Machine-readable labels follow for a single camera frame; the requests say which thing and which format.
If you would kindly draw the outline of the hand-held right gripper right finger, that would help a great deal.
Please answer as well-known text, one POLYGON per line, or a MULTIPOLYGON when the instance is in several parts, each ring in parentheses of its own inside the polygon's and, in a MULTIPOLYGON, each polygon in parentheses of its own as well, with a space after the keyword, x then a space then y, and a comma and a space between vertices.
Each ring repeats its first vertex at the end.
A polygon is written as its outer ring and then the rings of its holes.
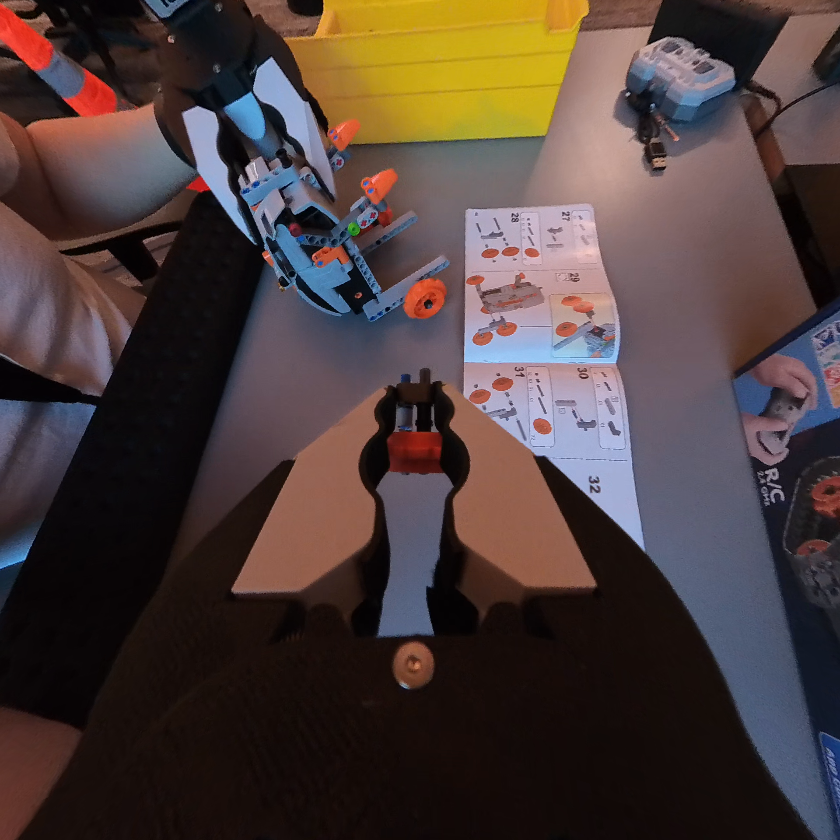
POLYGON ((436 635, 474 633, 500 603, 596 587, 538 460, 456 388, 434 384, 440 466, 452 483, 429 588, 436 635))

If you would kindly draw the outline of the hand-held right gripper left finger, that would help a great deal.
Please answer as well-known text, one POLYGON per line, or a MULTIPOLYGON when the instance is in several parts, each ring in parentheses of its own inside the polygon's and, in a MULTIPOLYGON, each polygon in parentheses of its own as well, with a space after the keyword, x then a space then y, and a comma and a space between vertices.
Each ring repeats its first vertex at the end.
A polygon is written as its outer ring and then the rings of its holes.
POLYGON ((377 634, 390 570, 382 499, 396 389, 380 388, 297 456, 231 592, 336 607, 377 634))

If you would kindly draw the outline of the black wristband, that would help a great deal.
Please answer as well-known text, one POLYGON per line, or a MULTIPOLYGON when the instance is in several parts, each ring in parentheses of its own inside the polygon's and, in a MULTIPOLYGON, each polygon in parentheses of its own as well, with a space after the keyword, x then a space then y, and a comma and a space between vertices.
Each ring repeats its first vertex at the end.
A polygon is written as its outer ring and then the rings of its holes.
POLYGON ((176 114, 174 117, 168 114, 163 91, 159 91, 153 100, 153 111, 163 140, 177 158, 195 172, 196 163, 186 134, 183 118, 180 114, 176 114))

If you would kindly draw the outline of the orange grey striped cone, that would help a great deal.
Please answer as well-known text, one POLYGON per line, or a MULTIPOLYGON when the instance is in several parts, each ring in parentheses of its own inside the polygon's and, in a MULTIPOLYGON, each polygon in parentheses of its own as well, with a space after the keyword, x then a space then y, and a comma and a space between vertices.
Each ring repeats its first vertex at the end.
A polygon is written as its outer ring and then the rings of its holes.
POLYGON ((1 40, 81 117, 119 110, 116 92, 88 69, 66 56, 11 9, 1 5, 1 40))

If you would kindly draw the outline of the grey battery box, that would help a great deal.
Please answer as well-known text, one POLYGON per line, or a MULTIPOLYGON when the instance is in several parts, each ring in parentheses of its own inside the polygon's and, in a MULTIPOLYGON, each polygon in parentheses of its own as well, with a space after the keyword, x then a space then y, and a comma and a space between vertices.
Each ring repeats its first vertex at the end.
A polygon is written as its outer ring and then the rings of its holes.
POLYGON ((668 120, 697 121, 736 87, 734 69, 684 38, 665 37, 638 50, 626 89, 646 97, 668 120))

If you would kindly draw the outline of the blue toy robot box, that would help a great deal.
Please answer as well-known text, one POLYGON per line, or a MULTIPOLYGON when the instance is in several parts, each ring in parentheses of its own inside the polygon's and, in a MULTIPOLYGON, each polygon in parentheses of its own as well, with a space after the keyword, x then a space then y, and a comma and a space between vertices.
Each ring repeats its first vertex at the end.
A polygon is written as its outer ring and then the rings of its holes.
POLYGON ((839 303, 733 380, 816 732, 839 737, 839 303))

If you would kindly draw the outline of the white open instruction booklet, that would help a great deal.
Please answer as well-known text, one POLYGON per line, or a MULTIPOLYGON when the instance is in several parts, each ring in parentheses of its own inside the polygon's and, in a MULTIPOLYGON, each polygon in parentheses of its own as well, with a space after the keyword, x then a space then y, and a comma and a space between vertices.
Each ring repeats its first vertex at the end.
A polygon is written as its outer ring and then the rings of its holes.
POLYGON ((619 324, 592 205, 466 211, 464 395, 643 547, 619 324))

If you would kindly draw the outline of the person's left forearm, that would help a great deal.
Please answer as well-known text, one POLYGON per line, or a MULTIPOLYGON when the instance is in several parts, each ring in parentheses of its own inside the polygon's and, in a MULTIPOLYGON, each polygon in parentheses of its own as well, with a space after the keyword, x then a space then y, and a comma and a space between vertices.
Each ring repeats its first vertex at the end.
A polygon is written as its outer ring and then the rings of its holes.
POLYGON ((137 224, 196 175, 171 149, 151 105, 27 127, 1 115, 2 225, 12 214, 48 239, 137 224))

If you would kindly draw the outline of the orange wheels grey beam assembly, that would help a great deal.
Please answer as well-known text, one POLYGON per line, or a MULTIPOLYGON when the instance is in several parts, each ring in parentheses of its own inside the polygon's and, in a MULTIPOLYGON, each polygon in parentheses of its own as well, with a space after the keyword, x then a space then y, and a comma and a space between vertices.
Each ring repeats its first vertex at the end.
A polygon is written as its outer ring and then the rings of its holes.
POLYGON ((402 374, 396 386, 395 430, 387 439, 390 471, 405 476, 442 474, 443 436, 434 425, 434 394, 429 368, 418 380, 402 374))

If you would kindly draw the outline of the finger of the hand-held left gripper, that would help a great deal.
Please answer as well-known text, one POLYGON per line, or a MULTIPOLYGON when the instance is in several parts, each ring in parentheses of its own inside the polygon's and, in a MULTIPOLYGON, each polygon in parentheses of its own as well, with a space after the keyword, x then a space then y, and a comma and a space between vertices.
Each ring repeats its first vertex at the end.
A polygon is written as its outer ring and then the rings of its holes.
POLYGON ((230 220, 254 245, 261 239, 250 211, 244 208, 235 165, 219 150, 222 127, 215 112, 194 106, 182 114, 198 174, 230 220))
POLYGON ((300 144, 310 168, 320 177, 333 201, 336 195, 333 170, 312 107, 275 58, 267 58, 257 69, 253 92, 262 106, 272 107, 282 116, 287 133, 300 144))

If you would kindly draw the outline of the grey orange toy robot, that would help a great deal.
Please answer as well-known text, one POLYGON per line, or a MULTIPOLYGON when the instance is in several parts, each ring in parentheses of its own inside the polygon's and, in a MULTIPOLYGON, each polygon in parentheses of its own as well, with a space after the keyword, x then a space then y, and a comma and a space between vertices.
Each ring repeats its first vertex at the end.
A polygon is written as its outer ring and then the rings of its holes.
POLYGON ((367 321, 403 309, 410 319, 430 319, 443 308, 446 286, 439 273, 448 266, 440 255, 390 285, 382 284, 368 256, 415 224, 399 217, 387 201, 398 174, 393 169, 365 177, 361 196, 343 217, 327 184, 309 161, 302 143, 281 118, 266 119, 259 151, 238 176, 242 226, 272 268, 278 287, 293 289, 330 316, 362 314, 367 321))

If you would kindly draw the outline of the yellow plastic bin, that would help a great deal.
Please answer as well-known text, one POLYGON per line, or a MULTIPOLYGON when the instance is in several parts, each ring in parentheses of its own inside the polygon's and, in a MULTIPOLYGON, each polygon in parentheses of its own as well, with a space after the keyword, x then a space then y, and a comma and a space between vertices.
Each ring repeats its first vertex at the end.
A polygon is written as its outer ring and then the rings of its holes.
POLYGON ((586 1, 325 2, 289 38, 329 124, 360 144, 541 137, 586 1))

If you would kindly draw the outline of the black rectangular case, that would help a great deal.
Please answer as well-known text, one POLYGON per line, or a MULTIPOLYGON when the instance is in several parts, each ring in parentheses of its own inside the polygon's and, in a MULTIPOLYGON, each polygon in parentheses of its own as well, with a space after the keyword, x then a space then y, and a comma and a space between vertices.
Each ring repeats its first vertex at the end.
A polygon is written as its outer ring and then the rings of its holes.
POLYGON ((729 64, 735 89, 752 78, 789 19, 786 12, 741 1, 664 1, 648 43, 683 38, 729 64))

